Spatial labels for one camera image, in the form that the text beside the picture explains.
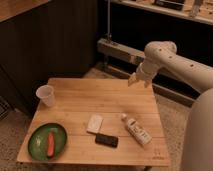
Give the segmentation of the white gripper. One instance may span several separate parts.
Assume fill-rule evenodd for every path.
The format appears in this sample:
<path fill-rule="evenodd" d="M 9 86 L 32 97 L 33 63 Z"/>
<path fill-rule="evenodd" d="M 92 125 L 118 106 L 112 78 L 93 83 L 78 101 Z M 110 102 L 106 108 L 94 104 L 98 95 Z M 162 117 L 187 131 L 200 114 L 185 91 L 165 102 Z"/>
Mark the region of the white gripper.
<path fill-rule="evenodd" d="M 131 86 L 138 80 L 145 81 L 144 87 L 147 88 L 156 75 L 156 65 L 150 62 L 141 63 L 137 69 L 136 74 L 133 73 L 128 79 L 128 85 Z"/>

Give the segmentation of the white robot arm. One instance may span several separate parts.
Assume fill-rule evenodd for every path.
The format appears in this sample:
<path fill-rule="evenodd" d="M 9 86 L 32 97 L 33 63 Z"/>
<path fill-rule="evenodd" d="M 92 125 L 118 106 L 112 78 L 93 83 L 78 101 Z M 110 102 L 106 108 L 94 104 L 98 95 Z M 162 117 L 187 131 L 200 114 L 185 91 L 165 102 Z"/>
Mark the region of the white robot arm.
<path fill-rule="evenodd" d="M 187 119 L 179 171 L 213 171 L 213 67 L 178 55 L 172 41 L 151 41 L 144 54 L 128 85 L 149 85 L 165 68 L 199 94 Z"/>

